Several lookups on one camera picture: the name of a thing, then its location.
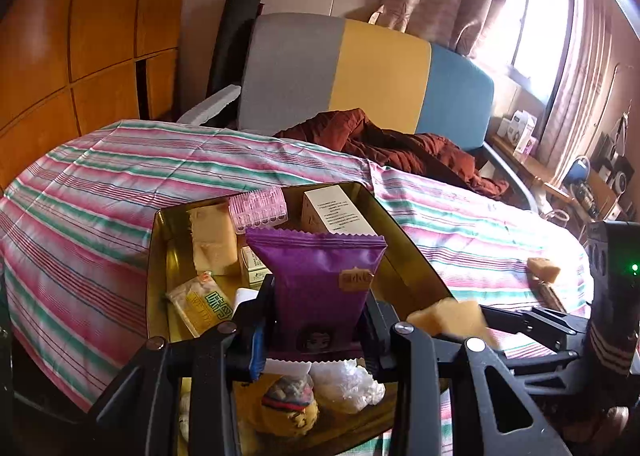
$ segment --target purple snack package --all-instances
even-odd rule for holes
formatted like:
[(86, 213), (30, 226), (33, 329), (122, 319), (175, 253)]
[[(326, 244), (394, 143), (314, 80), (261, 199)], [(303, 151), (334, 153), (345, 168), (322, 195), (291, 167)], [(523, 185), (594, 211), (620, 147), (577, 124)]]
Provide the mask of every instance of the purple snack package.
[(274, 275), (277, 349), (308, 360), (349, 349), (384, 237), (249, 228), (246, 242)]

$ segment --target cable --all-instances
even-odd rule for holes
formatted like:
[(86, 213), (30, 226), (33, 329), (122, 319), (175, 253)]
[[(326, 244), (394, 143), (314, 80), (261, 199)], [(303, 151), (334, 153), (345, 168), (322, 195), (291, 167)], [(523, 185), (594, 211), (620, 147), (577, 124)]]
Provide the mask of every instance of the cable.
[(33, 400), (28, 399), (26, 396), (24, 396), (23, 394), (20, 394), (17, 391), (14, 391), (14, 398), (18, 402), (23, 403), (25, 406), (31, 407), (31, 409), (35, 409), (36, 411), (41, 412), (42, 414), (46, 414), (47, 416), (50, 416), (51, 418), (55, 418), (56, 420), (59, 420), (60, 422), (69, 423), (71, 425), (79, 425), (79, 423), (80, 423), (80, 422), (78, 422), (78, 420), (72, 420), (71, 418), (67, 418), (66, 416), (62, 416), (61, 414), (53, 412), (52, 410), (47, 409), (46, 407), (41, 406), (40, 404), (37, 404)]

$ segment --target white plastic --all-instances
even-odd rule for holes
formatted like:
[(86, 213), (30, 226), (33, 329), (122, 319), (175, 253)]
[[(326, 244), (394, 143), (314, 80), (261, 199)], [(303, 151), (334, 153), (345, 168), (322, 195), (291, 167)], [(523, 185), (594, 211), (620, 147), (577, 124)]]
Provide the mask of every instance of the white plastic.
[(339, 412), (355, 414), (367, 406), (375, 406), (385, 396), (385, 386), (353, 359), (314, 362), (309, 375), (314, 381), (318, 404)]

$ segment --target striped bed sheet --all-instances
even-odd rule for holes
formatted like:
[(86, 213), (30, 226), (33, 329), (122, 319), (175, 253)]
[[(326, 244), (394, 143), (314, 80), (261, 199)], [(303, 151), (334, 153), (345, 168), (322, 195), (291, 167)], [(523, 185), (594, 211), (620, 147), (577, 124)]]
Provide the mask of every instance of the striped bed sheet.
[[(567, 231), (473, 192), (323, 147), (123, 120), (53, 149), (0, 200), (0, 281), (14, 334), (87, 410), (146, 338), (146, 257), (156, 211), (273, 185), (358, 181), (407, 232), (453, 295), (506, 309), (536, 304), (529, 257), (561, 261), (557, 290), (586, 314), (588, 258)], [(545, 348), (501, 334), (508, 356)], [(448, 400), (443, 449), (451, 448)], [(388, 434), (356, 449), (386, 452)]]

